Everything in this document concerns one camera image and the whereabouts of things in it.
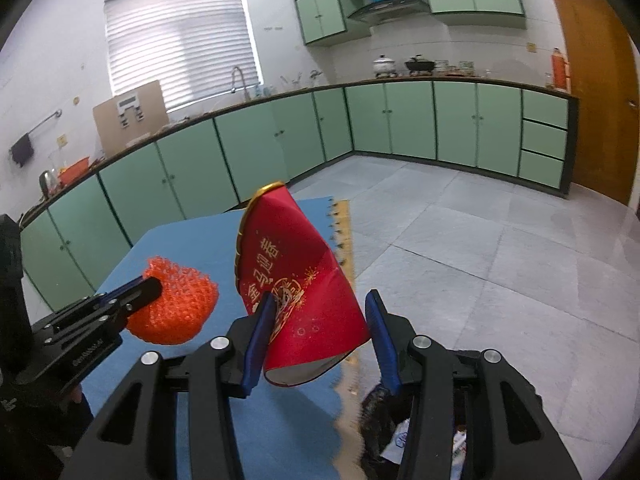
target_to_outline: bottle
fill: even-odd
[[[559,48],[555,48],[551,55],[551,66],[554,72],[554,86],[561,90],[567,90],[566,65],[567,62],[562,52]]]

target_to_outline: window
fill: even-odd
[[[111,90],[160,80],[168,110],[230,90],[238,65],[260,82],[243,0],[107,0]]]

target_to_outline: orange mesh sponge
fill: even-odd
[[[162,283],[162,295],[129,317],[129,331],[148,343],[177,345],[193,338],[218,301],[218,285],[196,269],[155,256],[149,258],[145,278]]]

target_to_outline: metal screw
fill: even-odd
[[[425,335],[417,335],[414,337],[414,346],[416,348],[429,348],[431,346],[431,339]]]
[[[502,359],[502,356],[500,355],[500,352],[496,351],[496,350],[485,350],[484,351],[484,358],[489,361],[490,363],[498,363],[500,362],[500,359]]]
[[[211,340],[211,343],[209,344],[211,345],[211,348],[215,350],[222,350],[223,348],[228,347],[229,343],[230,343],[229,339],[221,335],[213,338]]]
[[[160,356],[158,355],[158,352],[146,352],[142,354],[142,357],[140,358],[140,362],[143,365],[152,365],[158,362],[159,357]]]

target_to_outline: orange door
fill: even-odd
[[[638,77],[629,36],[606,0],[555,0],[580,98],[573,181],[627,204],[638,158]]]

